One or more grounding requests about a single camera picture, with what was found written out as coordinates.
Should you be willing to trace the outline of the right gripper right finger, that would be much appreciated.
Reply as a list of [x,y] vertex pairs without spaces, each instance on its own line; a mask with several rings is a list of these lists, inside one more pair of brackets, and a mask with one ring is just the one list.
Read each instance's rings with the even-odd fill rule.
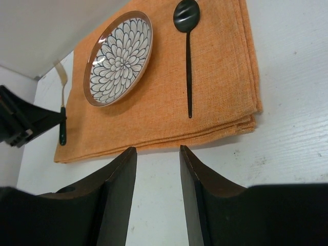
[[179,155],[189,245],[327,245],[327,184],[245,188]]

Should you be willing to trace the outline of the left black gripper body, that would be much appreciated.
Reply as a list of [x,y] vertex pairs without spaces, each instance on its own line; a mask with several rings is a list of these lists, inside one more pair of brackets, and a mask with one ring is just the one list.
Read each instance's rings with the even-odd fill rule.
[[60,112],[35,106],[1,85],[1,142],[20,148],[63,119]]

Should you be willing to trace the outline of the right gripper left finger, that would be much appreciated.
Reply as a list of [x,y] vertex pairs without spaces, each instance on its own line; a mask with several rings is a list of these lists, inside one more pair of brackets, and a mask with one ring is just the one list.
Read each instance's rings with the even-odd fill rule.
[[1,245],[125,245],[137,151],[55,193],[1,188]]

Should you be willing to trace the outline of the gold fork black handle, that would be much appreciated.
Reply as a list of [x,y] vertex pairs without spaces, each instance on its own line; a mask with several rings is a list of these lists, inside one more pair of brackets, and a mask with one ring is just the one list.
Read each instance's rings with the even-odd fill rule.
[[64,146],[67,142],[67,128],[66,128],[66,108],[65,108],[65,98],[64,98],[64,92],[65,92],[65,86],[68,82],[68,76],[67,73],[63,67],[63,65],[58,62],[55,65],[55,69],[59,75],[60,82],[61,82],[61,108],[60,113],[62,117],[64,118],[62,122],[59,125],[59,144],[61,146]]

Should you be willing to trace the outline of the orange cloth placemat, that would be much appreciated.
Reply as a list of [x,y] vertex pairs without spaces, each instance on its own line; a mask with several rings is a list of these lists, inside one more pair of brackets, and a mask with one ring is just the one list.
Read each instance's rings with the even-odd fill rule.
[[[201,17],[191,33],[192,114],[186,91],[186,36],[176,30],[177,1],[130,1],[74,49],[68,98],[67,144],[54,161],[70,163],[138,150],[202,145],[255,129],[262,110],[259,72],[245,1],[199,1]],[[148,67],[118,103],[90,105],[84,71],[92,48],[120,15],[139,10],[153,24]]]

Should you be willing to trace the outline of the patterned ceramic plate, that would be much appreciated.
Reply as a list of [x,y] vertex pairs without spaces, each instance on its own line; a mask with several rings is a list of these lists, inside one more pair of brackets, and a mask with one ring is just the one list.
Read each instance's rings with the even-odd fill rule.
[[146,71],[153,48],[153,26],[141,11],[115,19],[101,34],[84,72],[84,94],[95,107],[123,99]]

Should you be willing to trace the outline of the black slotted spoon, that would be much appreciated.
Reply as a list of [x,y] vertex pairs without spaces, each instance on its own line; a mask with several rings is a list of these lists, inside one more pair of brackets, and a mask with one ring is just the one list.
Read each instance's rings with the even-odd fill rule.
[[192,60],[191,60],[191,32],[200,21],[200,7],[194,0],[183,0],[174,10],[173,22],[175,28],[186,34],[186,78],[188,117],[192,118]]

